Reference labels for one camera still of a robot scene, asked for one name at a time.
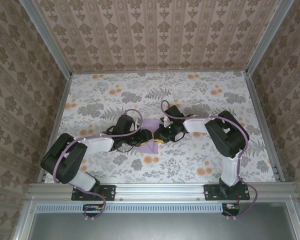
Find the purple fabric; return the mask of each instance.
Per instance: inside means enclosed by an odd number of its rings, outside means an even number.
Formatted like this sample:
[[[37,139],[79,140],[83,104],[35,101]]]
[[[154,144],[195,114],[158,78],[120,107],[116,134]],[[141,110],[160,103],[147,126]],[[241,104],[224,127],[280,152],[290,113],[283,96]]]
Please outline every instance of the purple fabric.
[[[162,122],[159,119],[146,118],[143,120],[142,129],[148,129],[154,133]],[[138,152],[143,154],[158,154],[159,143],[153,139],[138,147]]]

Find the floral wallpaper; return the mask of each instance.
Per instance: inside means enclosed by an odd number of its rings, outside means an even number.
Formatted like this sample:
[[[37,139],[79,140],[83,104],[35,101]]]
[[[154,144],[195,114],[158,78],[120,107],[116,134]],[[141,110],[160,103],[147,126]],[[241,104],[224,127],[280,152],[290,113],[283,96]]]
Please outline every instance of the floral wallpaper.
[[[281,166],[300,201],[300,0],[252,75]]]
[[[72,76],[59,135],[98,135],[115,125],[126,109],[146,119],[163,117],[162,100],[185,115],[230,111],[250,135],[241,176],[249,182],[275,181],[242,72],[165,72],[78,74]],[[130,146],[122,147],[126,151]],[[102,183],[217,182],[222,155],[207,132],[186,134],[179,142],[159,144],[158,154],[118,151],[85,155],[80,168]],[[53,183],[48,175],[47,183]]]
[[[37,181],[65,79],[24,8],[0,0],[0,240]]]
[[[72,72],[245,69],[280,0],[34,0]]]

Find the wall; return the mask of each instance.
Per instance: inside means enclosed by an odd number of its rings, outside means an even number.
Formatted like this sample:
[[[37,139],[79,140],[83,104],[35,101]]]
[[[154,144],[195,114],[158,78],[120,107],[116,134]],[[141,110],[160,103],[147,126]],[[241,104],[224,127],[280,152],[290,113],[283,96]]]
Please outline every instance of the wall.
[[[17,0],[0,0],[0,240],[36,182],[65,79]]]
[[[300,0],[295,0],[253,73],[281,166],[300,200]]]
[[[279,0],[35,0],[73,72],[244,69]]]

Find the gray leaf pattern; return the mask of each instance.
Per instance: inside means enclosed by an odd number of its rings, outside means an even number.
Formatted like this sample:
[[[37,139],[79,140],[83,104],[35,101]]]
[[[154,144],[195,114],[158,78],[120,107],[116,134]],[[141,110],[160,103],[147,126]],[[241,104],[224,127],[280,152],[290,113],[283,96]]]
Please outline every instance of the gray leaf pattern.
[[[237,87],[228,88],[229,84]],[[241,159],[242,177],[250,182],[275,180],[241,72],[73,75],[58,134],[98,135],[116,124],[126,109],[139,110],[145,119],[160,119],[161,100],[176,105],[185,115],[230,111],[250,135],[248,149]],[[128,114],[134,119],[139,117],[135,112]],[[120,150],[129,148],[123,145]],[[218,182],[222,156],[207,132],[194,132],[186,134],[180,142],[160,144],[158,154],[140,153],[135,147],[127,153],[85,155],[80,169],[103,183]],[[46,182],[53,182],[49,174]]]

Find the floral tablecloth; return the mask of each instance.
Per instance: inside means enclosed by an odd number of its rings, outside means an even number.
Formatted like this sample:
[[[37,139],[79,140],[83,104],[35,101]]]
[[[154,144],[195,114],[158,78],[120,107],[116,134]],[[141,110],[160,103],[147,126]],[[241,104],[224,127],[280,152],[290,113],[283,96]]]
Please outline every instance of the floral tablecloth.
[[[159,119],[162,100],[185,115],[230,111],[250,135],[240,175],[249,182],[275,181],[242,72],[73,75],[58,133],[74,137],[100,134],[130,108],[139,110],[144,118]],[[206,132],[194,132],[180,142],[160,144],[158,154],[139,153],[134,148],[128,153],[86,155],[80,168],[102,183],[218,182],[222,156]],[[50,174],[45,182],[53,182]]]

